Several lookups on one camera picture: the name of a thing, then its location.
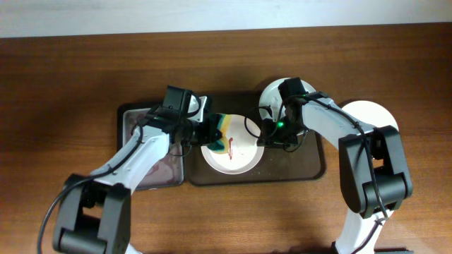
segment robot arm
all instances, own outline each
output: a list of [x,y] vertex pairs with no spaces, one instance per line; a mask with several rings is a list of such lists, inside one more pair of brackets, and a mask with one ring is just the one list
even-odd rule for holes
[[[152,165],[168,153],[170,143],[208,145],[221,138],[217,130],[220,116],[206,114],[209,106],[208,97],[197,98],[191,91],[168,87],[162,106],[151,109],[138,122],[130,141],[113,158],[89,177],[70,176],[65,183],[65,190],[70,191],[61,200],[54,229],[54,249],[62,253],[139,253],[129,244],[131,195]],[[88,178],[95,179],[79,184]],[[103,207],[101,218],[83,212],[94,206]]]
[[[334,251],[338,254],[373,253],[381,226],[387,218],[379,205],[371,170],[388,217],[412,194],[410,172],[398,130],[392,126],[377,128],[359,121],[339,108],[328,95],[314,92],[299,78],[277,80],[265,93],[266,101],[261,98],[259,104],[268,106],[272,116],[267,115],[268,119],[263,121],[261,136],[266,141],[261,141],[261,144],[278,147],[287,142],[285,140],[297,140],[300,131],[311,129],[338,149],[340,187],[349,210],[343,231],[333,245]],[[374,169],[369,166],[362,133],[370,144],[370,155],[383,160],[382,167]]]

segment brown tray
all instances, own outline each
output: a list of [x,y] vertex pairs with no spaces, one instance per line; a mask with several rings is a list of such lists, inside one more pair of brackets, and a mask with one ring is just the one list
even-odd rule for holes
[[[258,106],[260,92],[245,92],[224,95],[210,95],[212,108],[210,112],[224,114],[245,113]],[[258,126],[261,118],[258,111],[250,114],[250,119]],[[214,170],[204,160],[199,147],[194,147],[185,157],[185,178],[195,186],[215,186],[222,184],[262,183],[274,181],[308,181],[323,176],[326,170],[321,137],[309,131],[298,151],[288,153],[279,149],[265,149],[261,161],[243,174],[229,175]]]

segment white plate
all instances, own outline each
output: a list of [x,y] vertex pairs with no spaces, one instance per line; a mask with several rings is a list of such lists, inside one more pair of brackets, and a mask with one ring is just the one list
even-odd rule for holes
[[[223,135],[230,141],[230,149],[223,154],[201,147],[201,152],[207,163],[215,170],[224,174],[242,174],[252,169],[262,158],[263,147],[258,147],[257,138],[249,135],[245,129],[244,116],[231,115],[231,123]],[[261,130],[252,121],[247,119],[248,129],[255,135]]]

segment sponge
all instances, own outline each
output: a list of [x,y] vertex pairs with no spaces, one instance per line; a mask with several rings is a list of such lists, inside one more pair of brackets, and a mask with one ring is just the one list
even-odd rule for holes
[[220,130],[222,137],[214,143],[207,146],[212,152],[222,155],[229,151],[229,140],[226,138],[226,133],[231,126],[232,116],[228,114],[220,114],[221,119],[218,121],[217,129]]

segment wood grain surface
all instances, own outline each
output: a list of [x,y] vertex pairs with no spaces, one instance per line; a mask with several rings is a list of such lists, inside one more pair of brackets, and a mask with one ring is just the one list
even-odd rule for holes
[[[293,76],[337,103],[382,104],[398,121],[415,188],[377,247],[450,253],[451,23],[0,40],[0,252],[35,252],[69,174],[88,174],[115,153],[119,105],[160,99],[166,85],[262,90]],[[135,193],[132,244],[147,253],[329,247],[347,207],[338,153],[324,144],[319,181]]]

